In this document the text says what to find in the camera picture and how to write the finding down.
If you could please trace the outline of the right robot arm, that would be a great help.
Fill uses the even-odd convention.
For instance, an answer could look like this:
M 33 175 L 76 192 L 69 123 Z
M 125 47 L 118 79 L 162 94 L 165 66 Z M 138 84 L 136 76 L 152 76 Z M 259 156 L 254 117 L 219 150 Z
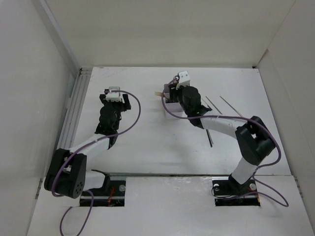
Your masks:
M 218 117 L 211 108 L 201 104 L 201 95 L 195 87 L 176 88 L 175 84 L 169 84 L 164 89 L 171 102 L 180 104 L 193 126 L 214 130 L 237 140 L 242 158 L 228 177 L 228 188 L 235 194 L 243 191 L 254 171 L 276 147 L 262 120 L 256 116 L 250 120 Z

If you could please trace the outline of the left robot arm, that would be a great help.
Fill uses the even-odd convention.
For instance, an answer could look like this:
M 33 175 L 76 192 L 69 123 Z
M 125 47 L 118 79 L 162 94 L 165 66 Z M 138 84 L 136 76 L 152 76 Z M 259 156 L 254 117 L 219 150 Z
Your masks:
M 121 113 L 130 110 L 131 104 L 120 87 L 109 87 L 99 98 L 103 106 L 94 134 L 75 147 L 59 148 L 54 152 L 44 182 L 45 190 L 73 199 L 88 190 L 99 195 L 109 192 L 108 174 L 88 171 L 87 163 L 115 144 Z

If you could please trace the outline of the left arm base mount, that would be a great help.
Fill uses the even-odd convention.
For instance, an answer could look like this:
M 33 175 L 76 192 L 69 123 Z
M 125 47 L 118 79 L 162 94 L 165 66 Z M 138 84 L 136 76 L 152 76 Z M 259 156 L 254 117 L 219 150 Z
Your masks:
M 76 184 L 79 206 L 123 207 L 125 205 L 126 177 L 91 170 Z

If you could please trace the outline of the silver chopstick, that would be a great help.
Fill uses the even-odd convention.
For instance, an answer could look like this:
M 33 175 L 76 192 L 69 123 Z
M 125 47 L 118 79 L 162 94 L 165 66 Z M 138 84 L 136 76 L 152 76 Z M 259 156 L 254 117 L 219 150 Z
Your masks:
M 221 95 L 220 98 L 240 117 L 244 117 L 239 111 L 237 111 L 226 99 L 224 99 Z
M 205 97 L 211 103 L 211 105 L 217 110 L 217 112 L 222 115 L 222 112 L 219 110 L 219 108 L 207 96 Z

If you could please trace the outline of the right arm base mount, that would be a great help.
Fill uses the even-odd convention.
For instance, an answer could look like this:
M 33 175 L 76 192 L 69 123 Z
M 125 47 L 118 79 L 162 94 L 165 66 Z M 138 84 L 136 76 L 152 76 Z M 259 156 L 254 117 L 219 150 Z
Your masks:
M 229 179 L 215 179 L 212 185 L 211 193 L 217 207 L 260 206 L 257 186 L 253 179 L 243 185 L 232 183 Z

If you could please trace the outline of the gold fork green handle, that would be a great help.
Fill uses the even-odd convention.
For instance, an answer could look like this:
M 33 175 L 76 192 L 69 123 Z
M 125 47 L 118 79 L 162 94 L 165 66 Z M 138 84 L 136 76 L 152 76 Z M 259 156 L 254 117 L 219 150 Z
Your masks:
M 159 97 L 164 97 L 162 92 L 155 91 L 154 95 L 159 96 Z

